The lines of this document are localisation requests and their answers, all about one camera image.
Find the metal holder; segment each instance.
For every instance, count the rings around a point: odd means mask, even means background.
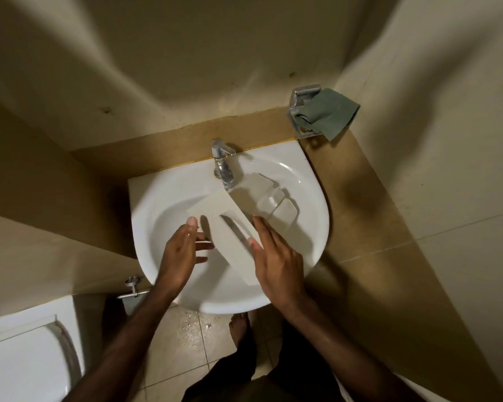
[[[296,137],[298,139],[322,135],[320,132],[307,130],[299,126],[293,118],[293,116],[302,109],[303,105],[319,94],[321,90],[322,88],[320,85],[310,85],[296,87],[291,93],[291,98],[288,102],[288,118],[291,120],[292,126],[295,128]]]
[[[119,295],[117,298],[118,299],[124,299],[126,297],[138,297],[140,295],[148,293],[149,292],[148,289],[141,290],[139,292],[136,290],[136,285],[138,285],[141,282],[141,279],[142,279],[142,277],[129,277],[125,281],[125,286],[128,286],[129,288],[132,288],[132,293],[127,293],[127,294],[124,294],[124,295]]]

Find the forearm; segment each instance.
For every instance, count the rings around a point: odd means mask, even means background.
[[[363,400],[423,401],[385,365],[337,330],[311,298],[302,297],[284,308],[283,314],[328,362],[342,384]]]
[[[101,361],[82,378],[64,402],[124,401],[172,299],[169,294],[152,289],[105,350]]]

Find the toilet seat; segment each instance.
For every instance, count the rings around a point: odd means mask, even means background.
[[[58,402],[79,378],[74,348],[56,323],[0,341],[0,401]]]

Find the tile floor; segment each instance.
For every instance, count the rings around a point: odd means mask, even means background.
[[[281,349],[281,314],[268,305],[249,313],[257,342],[254,378],[270,372]],[[173,306],[155,332],[145,378],[133,402],[180,402],[186,389],[236,348],[229,335],[231,315],[207,315]]]

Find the leg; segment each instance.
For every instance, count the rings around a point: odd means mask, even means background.
[[[202,395],[207,390],[223,385],[244,384],[255,373],[257,347],[249,327],[248,314],[234,315],[229,324],[229,332],[236,346],[236,352],[221,358],[207,375],[189,387],[183,402]]]
[[[300,400],[344,401],[324,358],[286,320],[279,363],[268,378]]]

